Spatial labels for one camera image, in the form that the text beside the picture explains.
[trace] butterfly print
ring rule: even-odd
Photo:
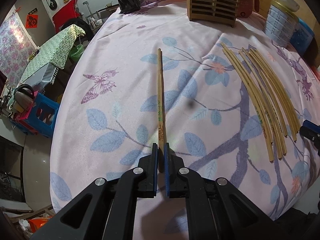
[[[98,97],[98,95],[103,95],[108,91],[112,92],[112,88],[116,87],[114,81],[109,80],[110,77],[114,77],[118,72],[116,70],[107,70],[101,76],[94,75],[83,75],[84,77],[94,80],[94,85],[89,89],[89,91],[82,98],[81,104],[84,104],[92,99]]]

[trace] bed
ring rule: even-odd
[[[59,211],[94,179],[115,179],[157,142],[157,49],[163,51],[167,140],[187,167],[227,178],[275,220],[319,176],[310,141],[289,134],[288,153],[269,162],[265,139],[244,84],[222,52],[257,48],[281,80],[300,124],[320,123],[319,82],[297,52],[263,33],[252,14],[235,27],[190,22],[186,0],[143,0],[119,9],[95,35],[63,95],[50,158],[50,192]],[[137,202],[133,239],[187,239],[184,199]]]

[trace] blue container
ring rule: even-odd
[[[299,23],[293,32],[290,43],[296,51],[303,56],[314,36],[315,34],[310,27],[304,21],[299,19]]]

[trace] wall decoration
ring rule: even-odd
[[[10,86],[16,87],[35,50],[15,14],[0,26],[0,71]]]
[[[26,29],[38,27],[38,15],[27,15]]]

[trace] blue plastic stool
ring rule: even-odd
[[[60,105],[58,103],[39,93],[36,96],[34,106],[31,109],[28,118],[25,119],[25,122],[36,129],[43,136],[52,137],[59,107]],[[51,124],[46,124],[43,122],[43,119],[46,117],[45,114],[53,115],[53,117],[50,118],[53,118]]]

